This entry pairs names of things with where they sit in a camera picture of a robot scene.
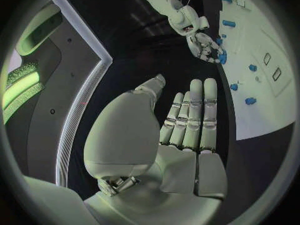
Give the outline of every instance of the robotic arm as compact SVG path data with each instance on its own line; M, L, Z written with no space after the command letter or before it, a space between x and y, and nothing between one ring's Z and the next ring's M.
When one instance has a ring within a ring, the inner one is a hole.
M161 15L168 17L170 26L181 36L185 36L191 53L201 60L210 63L225 63L224 51L208 35L199 32L209 28L205 16L199 17L189 5L179 0L147 0ZM210 57L216 50L219 59Z

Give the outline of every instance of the white wall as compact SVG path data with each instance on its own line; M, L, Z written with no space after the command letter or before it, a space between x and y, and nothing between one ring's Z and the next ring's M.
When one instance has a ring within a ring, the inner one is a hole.
M261 136L291 124L296 116L295 83L279 36L251 0L222 1L222 5L219 35L227 36L222 38L227 51L223 68L229 85L240 83L237 91L231 90L236 139ZM224 26L223 20L234 21L236 27ZM266 53L271 55L267 66ZM256 72L249 70L250 64L257 66ZM281 75L274 81L272 75L277 68ZM248 97L257 102L246 105Z

